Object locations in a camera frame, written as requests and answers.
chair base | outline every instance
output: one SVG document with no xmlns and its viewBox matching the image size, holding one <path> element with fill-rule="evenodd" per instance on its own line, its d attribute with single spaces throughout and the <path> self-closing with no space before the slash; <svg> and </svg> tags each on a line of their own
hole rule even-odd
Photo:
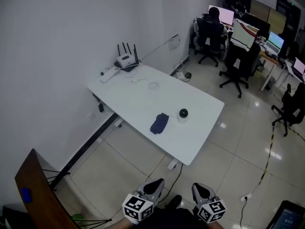
<svg viewBox="0 0 305 229">
<path fill-rule="evenodd" d="M 276 109 L 277 112 L 281 115 L 280 118 L 278 118 L 277 120 L 273 121 L 272 122 L 272 126 L 275 126 L 275 123 L 276 122 L 279 122 L 281 120 L 284 120 L 284 126 L 285 126 L 285 134 L 284 134 L 284 137 L 286 137 L 288 135 L 288 126 L 287 126 L 287 120 L 283 117 L 284 116 L 284 113 L 278 108 L 276 107 L 275 105 L 272 105 L 271 107 L 272 110 Z"/>
<path fill-rule="evenodd" d="M 198 61 L 198 63 L 201 64 L 201 61 L 204 60 L 204 59 L 207 58 L 207 57 L 211 58 L 211 59 L 216 63 L 215 67 L 218 67 L 218 61 L 215 59 L 214 54 L 213 54 L 212 52 L 207 53 L 205 56 L 203 56 L 203 57 Z"/>
<path fill-rule="evenodd" d="M 219 85 L 220 88 L 222 88 L 224 85 L 227 85 L 231 82 L 233 82 L 239 92 L 239 95 L 238 95 L 238 98 L 242 98 L 242 90 L 240 89 L 240 86 L 239 86 L 239 83 L 241 84 L 244 84 L 246 86 L 246 88 L 248 89 L 249 88 L 249 84 L 247 82 L 244 82 L 243 80 L 239 79 L 239 78 L 236 78 L 234 77 L 233 75 L 231 75 L 230 73 L 228 72 L 223 72 L 223 71 L 220 71 L 219 72 L 219 75 L 222 76 L 222 75 L 225 75 L 227 76 L 228 78 L 230 78 L 228 81 L 222 83 Z"/>
</svg>

black shoe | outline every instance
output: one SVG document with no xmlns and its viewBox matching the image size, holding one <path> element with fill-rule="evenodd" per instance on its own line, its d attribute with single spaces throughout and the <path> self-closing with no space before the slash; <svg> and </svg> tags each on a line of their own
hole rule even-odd
<svg viewBox="0 0 305 229">
<path fill-rule="evenodd" d="M 181 204 L 182 197 L 180 195 L 176 195 L 168 205 L 165 206 L 165 209 L 177 209 L 177 207 Z"/>
</svg>

blue object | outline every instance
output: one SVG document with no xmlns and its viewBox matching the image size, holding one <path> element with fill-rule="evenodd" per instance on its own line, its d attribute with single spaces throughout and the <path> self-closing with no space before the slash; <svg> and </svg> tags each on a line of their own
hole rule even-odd
<svg viewBox="0 0 305 229">
<path fill-rule="evenodd" d="M 20 191 L 21 191 L 21 196 L 22 196 L 23 202 L 31 203 L 33 201 L 30 189 L 21 188 Z"/>
<path fill-rule="evenodd" d="M 168 118 L 169 116 L 164 113 L 157 115 L 155 122 L 151 126 L 151 132 L 161 134 L 167 125 Z"/>
</svg>

tiled floor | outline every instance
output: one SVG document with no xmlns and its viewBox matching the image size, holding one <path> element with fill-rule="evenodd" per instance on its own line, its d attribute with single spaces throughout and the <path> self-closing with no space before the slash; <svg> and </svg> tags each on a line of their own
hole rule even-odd
<svg viewBox="0 0 305 229">
<path fill-rule="evenodd" d="M 195 160 L 182 173 L 168 198 L 175 194 L 183 197 L 182 207 L 192 209 L 191 185 L 194 182 L 210 186 L 225 201 L 228 211 L 220 223 L 225 229 L 240 228 L 240 197 L 253 192 L 269 155 L 272 126 L 276 115 L 271 105 L 281 104 L 275 99 L 284 92 L 274 88 L 260 92 L 261 78 L 249 79 L 250 88 L 242 86 L 243 96 L 233 84 L 222 89 L 226 81 L 219 76 L 225 70 L 209 59 L 197 63 L 201 55 L 194 56 L 186 66 L 192 73 L 189 84 L 225 102 L 225 107 L 207 141 Z M 296 88 L 298 83 L 288 77 L 287 83 Z M 293 127 L 305 136 L 305 124 Z M 261 185 L 248 200 L 244 209 L 243 228 L 265 228 L 283 200 L 305 206 L 305 142 L 292 132 L 283 138 L 283 126 L 277 124 L 274 145 Z M 68 182 L 58 187 L 58 198 L 70 214 L 81 213 L 87 219 L 112 218 L 112 223 L 123 217 L 121 206 L 128 193 L 147 179 L 164 178 L 164 197 L 177 178 L 181 163 L 173 171 L 166 167 L 170 155 L 148 141 L 127 123 L 122 128 L 110 126 L 71 169 Z"/>
</svg>

